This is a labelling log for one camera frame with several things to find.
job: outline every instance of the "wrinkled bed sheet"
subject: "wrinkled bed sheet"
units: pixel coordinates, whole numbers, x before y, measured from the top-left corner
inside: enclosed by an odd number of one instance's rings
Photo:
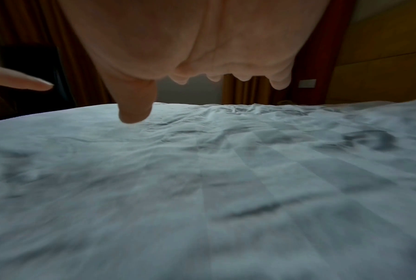
[[[0,121],[0,280],[416,280],[416,101]]]

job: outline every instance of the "white switch plate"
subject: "white switch plate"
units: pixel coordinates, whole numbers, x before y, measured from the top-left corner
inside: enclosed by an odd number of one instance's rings
[[[316,81],[317,81],[316,79],[301,80],[301,81],[299,81],[299,88],[300,89],[314,89]]]

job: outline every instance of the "hand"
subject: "hand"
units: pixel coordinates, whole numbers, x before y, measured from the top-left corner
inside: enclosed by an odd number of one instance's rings
[[[15,89],[49,90],[53,85],[36,77],[0,67],[0,85]]]
[[[329,0],[60,0],[125,123],[144,120],[156,80],[291,80],[294,58]]]

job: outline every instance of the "wooden headboard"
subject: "wooden headboard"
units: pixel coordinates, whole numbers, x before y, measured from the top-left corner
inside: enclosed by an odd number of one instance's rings
[[[416,99],[416,0],[348,28],[327,104]]]

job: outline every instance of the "brown curtain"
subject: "brown curtain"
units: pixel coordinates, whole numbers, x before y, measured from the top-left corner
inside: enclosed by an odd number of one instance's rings
[[[56,46],[79,107],[114,102],[56,0],[0,0],[0,43]]]
[[[252,77],[242,82],[233,75],[223,77],[222,104],[271,104],[272,87],[266,77]]]

